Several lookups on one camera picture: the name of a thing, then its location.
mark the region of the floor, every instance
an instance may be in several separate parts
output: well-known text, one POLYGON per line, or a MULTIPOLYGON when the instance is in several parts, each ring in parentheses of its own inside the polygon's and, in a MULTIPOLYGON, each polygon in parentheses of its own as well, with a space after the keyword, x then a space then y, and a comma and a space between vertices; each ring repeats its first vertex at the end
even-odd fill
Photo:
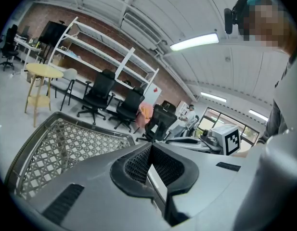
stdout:
MULTIPOLYGON (((0 63, 5 61, 0 56, 0 63)), ((23 63, 14 61, 15 73, 19 73, 23 68, 23 63)), ((10 163, 18 153, 21 146, 25 143, 28 137, 34 130, 53 112, 59 111, 63 94, 57 92, 57 98, 54 97, 54 89, 51 89, 51 109, 47 107, 38 108, 38 115, 36 121, 36 128, 33 127, 34 109, 32 106, 27 107, 27 113, 24 113, 26 97, 28 94, 30 84, 26 82, 20 74, 14 74, 10 68, 6 68, 3 72, 0 67, 0 177, 4 180, 10 163)), ((33 88, 32 93, 36 93, 37 88, 33 88)), ((47 86, 42 86, 41 93, 46 94, 47 86)), ((82 104, 76 100, 71 99, 70 105, 65 101, 62 112, 69 116, 76 118, 76 114, 81 110, 82 104)), ((110 115, 102 112, 107 118, 110 115)), ((82 121, 92 123, 91 114, 82 114, 80 118, 82 121)), ((115 120, 103 121, 103 119, 96 117, 96 125, 108 130, 114 130, 116 125, 115 120)), ((123 125, 117 128, 117 132, 131 135, 134 140, 141 136, 142 131, 133 134, 134 130, 129 133, 129 130, 123 125)))

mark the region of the white ceiling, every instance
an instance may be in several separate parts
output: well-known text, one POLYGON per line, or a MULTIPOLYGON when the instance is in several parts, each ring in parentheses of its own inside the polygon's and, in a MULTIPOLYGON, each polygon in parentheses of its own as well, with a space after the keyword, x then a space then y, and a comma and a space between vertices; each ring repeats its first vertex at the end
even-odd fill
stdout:
POLYGON ((275 83, 280 79, 288 57, 278 51, 242 42, 237 28, 224 32, 224 8, 237 0, 42 0, 81 9, 120 28, 125 12, 132 11, 163 40, 163 60, 180 76, 195 96, 200 92, 224 97, 226 107, 247 113, 254 109, 268 116, 275 83), (173 43, 217 30, 218 45, 199 46, 172 52, 173 43))

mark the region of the chair seat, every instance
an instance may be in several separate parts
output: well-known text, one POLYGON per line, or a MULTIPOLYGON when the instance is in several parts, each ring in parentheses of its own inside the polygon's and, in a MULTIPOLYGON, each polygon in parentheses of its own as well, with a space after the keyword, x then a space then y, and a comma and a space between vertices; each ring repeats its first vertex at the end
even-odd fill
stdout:
POLYGON ((105 109, 108 106, 107 99, 96 98, 96 96, 90 94, 85 95, 83 101, 99 109, 105 109))
POLYGON ((3 51, 2 53, 6 56, 17 56, 19 54, 17 51, 3 51))
POLYGON ((126 119, 135 120, 137 117, 136 113, 131 112, 122 106, 119 106, 116 111, 119 115, 123 116, 126 119))
POLYGON ((67 90, 69 83, 70 83, 70 80, 67 80, 64 78, 51 80, 51 85, 61 90, 67 90))

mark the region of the brick wall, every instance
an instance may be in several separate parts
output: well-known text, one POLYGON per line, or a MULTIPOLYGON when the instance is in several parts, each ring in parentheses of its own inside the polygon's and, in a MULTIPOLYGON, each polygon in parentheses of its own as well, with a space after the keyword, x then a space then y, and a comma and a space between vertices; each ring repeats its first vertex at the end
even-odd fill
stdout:
MULTIPOLYGON (((145 50, 140 48, 136 43, 134 43, 125 35, 93 17, 57 6, 46 4, 33 4, 33 6, 28 10, 23 20, 19 24, 18 31, 22 32, 25 26, 29 26, 30 28, 28 31, 28 35, 30 36, 30 38, 37 38, 42 33, 48 21, 59 22, 59 20, 62 20, 65 22, 66 25, 68 25, 76 16, 79 17, 78 20, 80 22, 108 35, 109 37, 113 38, 126 48, 130 49, 131 47, 134 47, 136 55, 138 55, 141 59, 147 62, 152 68, 159 68, 159 72, 153 81, 154 84, 162 90, 157 100, 157 103, 162 103, 164 100, 167 100, 174 105, 178 105, 181 100, 185 101, 186 103, 191 103, 191 99, 188 97, 185 91, 153 57, 151 57, 145 50)), ((73 26, 69 31, 69 34, 75 34, 76 32, 77 27, 73 26)), ((102 50, 103 52, 107 53, 108 55, 112 56, 113 58, 119 61, 121 61, 124 58, 116 51, 86 35, 79 34, 79 39, 93 45, 94 47, 102 50)), ((76 55, 81 56, 81 58, 84 61, 96 66, 101 70, 105 68, 108 68, 113 71, 116 70, 116 67, 113 66, 111 63, 96 56, 93 53, 88 52, 87 50, 77 45, 71 45, 70 50, 72 50, 76 55)), ((96 73, 94 70, 85 66, 84 64, 79 63, 78 61, 72 58, 65 57, 64 66, 75 68, 79 74, 91 80, 94 80, 95 78, 96 73)), ((132 62, 128 61, 126 66, 136 71, 141 76, 146 76, 146 73, 142 71, 139 67, 134 65, 132 62)), ((122 81, 128 79, 131 82, 132 86, 140 85, 140 82, 138 80, 134 79, 133 77, 124 72, 120 74, 119 79, 122 81)), ((125 87, 121 89, 124 93, 128 91, 128 88, 125 87)))

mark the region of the orange fabric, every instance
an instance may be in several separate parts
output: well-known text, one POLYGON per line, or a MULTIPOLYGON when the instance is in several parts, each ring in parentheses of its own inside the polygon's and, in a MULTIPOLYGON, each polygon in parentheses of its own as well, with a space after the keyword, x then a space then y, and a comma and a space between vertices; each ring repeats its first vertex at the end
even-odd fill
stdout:
POLYGON ((144 128, 153 116, 154 108, 151 104, 142 102, 139 106, 140 114, 135 119, 138 127, 144 128))

